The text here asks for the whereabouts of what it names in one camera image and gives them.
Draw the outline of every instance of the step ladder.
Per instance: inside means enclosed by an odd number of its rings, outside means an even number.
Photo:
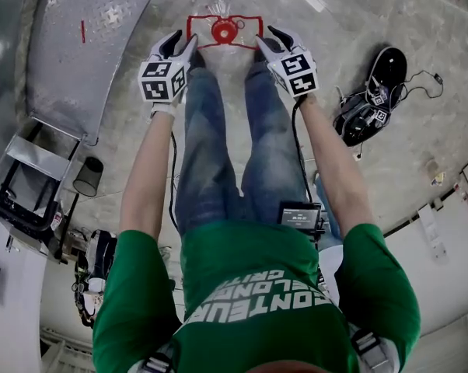
[[[5,174],[4,179],[0,178],[0,215],[14,225],[18,225],[20,229],[28,232],[29,235],[40,237],[41,232],[45,232],[50,228],[54,215],[58,211],[62,183],[65,181],[74,157],[84,142],[85,137],[74,138],[75,147],[68,157],[63,157],[34,143],[44,124],[35,119],[31,120],[34,124],[33,129],[26,137],[21,136],[21,134],[25,133],[26,126],[31,125],[30,120],[28,120],[13,135],[12,140],[0,159],[0,174],[4,171],[6,160],[8,158],[12,159],[11,166]],[[35,208],[33,211],[28,210],[17,203],[14,198],[11,198],[9,186],[20,164],[29,166],[51,179],[52,191],[50,195],[47,195],[47,205],[43,215],[36,213]],[[43,199],[45,196],[44,191],[45,189],[41,191],[38,200]]]
[[[0,215],[27,235],[39,240],[45,232],[52,236],[50,225],[63,182],[80,145],[97,143],[110,87],[149,1],[39,0],[26,66],[29,119],[0,160],[0,173],[4,173],[5,162],[14,160],[5,178],[0,179]],[[33,130],[21,136],[32,121]],[[75,140],[69,157],[34,143],[43,126]],[[35,213],[36,208],[31,211],[11,197],[9,184],[21,165],[47,176],[52,185],[42,217]]]

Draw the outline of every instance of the aluminum panel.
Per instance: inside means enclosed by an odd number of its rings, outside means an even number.
[[[6,154],[57,181],[63,179],[70,163],[67,159],[21,137],[15,137]]]
[[[111,82],[149,0],[40,0],[27,66],[28,110],[94,145]]]

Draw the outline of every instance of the green t-shirt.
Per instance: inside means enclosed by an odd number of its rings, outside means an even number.
[[[181,325],[156,242],[123,232],[94,326],[97,371],[127,372],[170,342],[177,373],[242,373],[277,360],[357,372],[351,325],[392,342],[402,368],[420,329],[405,273],[374,225],[353,228],[343,253],[338,308],[316,289],[318,253],[300,232],[245,221],[197,228],[183,239]]]

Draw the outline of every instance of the leg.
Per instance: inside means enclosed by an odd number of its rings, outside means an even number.
[[[275,224],[283,200],[307,201],[291,119],[265,63],[253,64],[245,87],[253,146],[242,189],[252,216]]]
[[[186,150],[176,197],[180,235],[229,216],[239,198],[225,140],[220,88],[205,68],[190,73],[186,99]]]

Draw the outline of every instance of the black cable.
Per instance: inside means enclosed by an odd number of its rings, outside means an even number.
[[[179,231],[179,227],[177,227],[175,217],[173,217],[173,181],[175,180],[175,163],[177,161],[177,143],[175,141],[175,135],[173,135],[173,131],[172,131],[172,146],[173,146],[173,160],[172,160],[172,178],[170,178],[169,214],[170,214],[170,220],[172,220],[173,226],[175,227],[177,231]]]
[[[427,90],[425,87],[421,86],[421,85],[419,85],[419,86],[417,86],[417,87],[413,87],[413,88],[410,89],[410,90],[407,88],[406,84],[412,82],[412,80],[414,80],[414,78],[415,78],[416,76],[419,76],[419,75],[421,75],[421,74],[423,74],[423,73],[425,73],[425,74],[427,74],[427,75],[430,75],[430,76],[442,87],[442,91],[441,91],[437,96],[432,96],[431,94],[429,94],[428,90]],[[400,92],[400,98],[396,101],[395,106],[391,106],[391,97],[392,97],[392,95],[393,95],[393,93],[394,93],[396,87],[402,87],[402,90],[401,90],[401,92]],[[417,90],[417,89],[422,89],[422,90],[424,90],[424,92],[426,93],[426,96],[428,96],[429,99],[435,99],[435,98],[438,98],[438,97],[442,96],[443,91],[445,90],[445,87],[444,87],[444,85],[443,85],[443,79],[442,79],[442,77],[441,77],[440,75],[438,75],[438,74],[433,75],[432,73],[430,73],[430,72],[428,72],[428,71],[425,71],[425,70],[423,69],[423,70],[421,70],[420,72],[416,73],[415,75],[412,75],[412,76],[410,77],[410,79],[406,80],[406,81],[403,82],[403,83],[400,83],[399,85],[395,85],[395,87],[393,87],[393,89],[391,90],[391,93],[389,94],[389,113],[391,114],[391,112],[392,112],[395,108],[397,108],[398,105],[400,105],[400,103],[401,103],[402,101],[404,101],[405,99],[407,99],[407,97],[410,95],[411,92],[413,92],[414,90]],[[404,90],[405,90],[405,96],[401,96],[401,93],[402,93]]]
[[[300,96],[298,100],[296,101],[295,105],[293,106],[293,112],[291,115],[291,125],[292,125],[292,130],[293,130],[293,136],[295,137],[296,153],[298,154],[299,166],[300,166],[300,169],[302,170],[302,178],[305,184],[306,193],[308,194],[310,203],[313,203],[312,194],[310,193],[310,188],[309,188],[309,181],[306,178],[305,163],[303,162],[302,149],[300,147],[298,134],[296,132],[296,111],[302,105],[302,102],[305,101],[306,97],[307,97],[306,94],[304,96]]]
[[[361,147],[364,146],[364,141],[360,144],[360,153],[358,154],[358,158],[361,159]]]

